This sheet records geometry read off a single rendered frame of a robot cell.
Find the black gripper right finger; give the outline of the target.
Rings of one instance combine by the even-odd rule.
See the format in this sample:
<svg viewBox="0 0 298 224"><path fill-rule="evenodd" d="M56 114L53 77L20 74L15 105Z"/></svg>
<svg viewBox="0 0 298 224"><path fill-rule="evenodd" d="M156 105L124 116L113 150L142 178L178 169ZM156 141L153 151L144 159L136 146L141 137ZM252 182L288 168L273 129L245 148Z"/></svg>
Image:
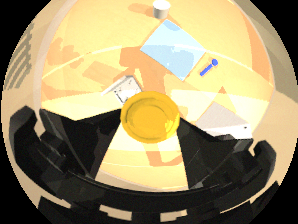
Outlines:
<svg viewBox="0 0 298 224"><path fill-rule="evenodd" d="M178 141L180 141L180 149L182 161L184 161L186 181L188 188L201 188L202 181L208 179L217 171L231 153L239 151L249 151L253 145L253 137L250 139L231 139L221 141L216 137L202 131L197 125L194 127L192 123L180 116L180 123L176 129Z"/></svg>

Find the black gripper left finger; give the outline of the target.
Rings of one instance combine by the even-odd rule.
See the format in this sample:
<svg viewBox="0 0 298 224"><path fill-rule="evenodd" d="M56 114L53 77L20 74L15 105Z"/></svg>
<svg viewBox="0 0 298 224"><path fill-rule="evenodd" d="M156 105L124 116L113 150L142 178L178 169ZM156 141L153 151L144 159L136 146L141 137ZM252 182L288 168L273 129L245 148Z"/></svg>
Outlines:
<svg viewBox="0 0 298 224"><path fill-rule="evenodd" d="M40 108L39 116L45 131L63 139L86 172L85 177L94 180L106 151L120 127L121 111L122 108L118 108L86 119L82 117L72 120L71 117L57 115L49 112L49 109Z"/></svg>

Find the light blue mat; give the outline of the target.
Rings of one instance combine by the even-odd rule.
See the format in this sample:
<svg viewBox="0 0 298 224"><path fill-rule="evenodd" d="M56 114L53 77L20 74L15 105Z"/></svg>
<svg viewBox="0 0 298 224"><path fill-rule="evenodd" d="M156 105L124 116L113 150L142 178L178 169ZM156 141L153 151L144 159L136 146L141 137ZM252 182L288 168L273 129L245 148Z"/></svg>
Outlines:
<svg viewBox="0 0 298 224"><path fill-rule="evenodd" d="M140 51L168 68L178 79L184 81L206 49L194 37L186 34L177 24L165 20L154 31Z"/></svg>

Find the yellow round plate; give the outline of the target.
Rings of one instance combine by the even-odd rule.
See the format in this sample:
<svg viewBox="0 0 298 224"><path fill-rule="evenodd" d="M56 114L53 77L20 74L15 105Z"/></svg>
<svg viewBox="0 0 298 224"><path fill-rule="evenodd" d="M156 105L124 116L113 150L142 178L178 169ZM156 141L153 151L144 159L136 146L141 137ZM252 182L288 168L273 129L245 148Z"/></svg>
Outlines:
<svg viewBox="0 0 298 224"><path fill-rule="evenodd" d="M129 97L121 111L122 128L140 143L161 143L170 139L180 123L177 104L156 91Z"/></svg>

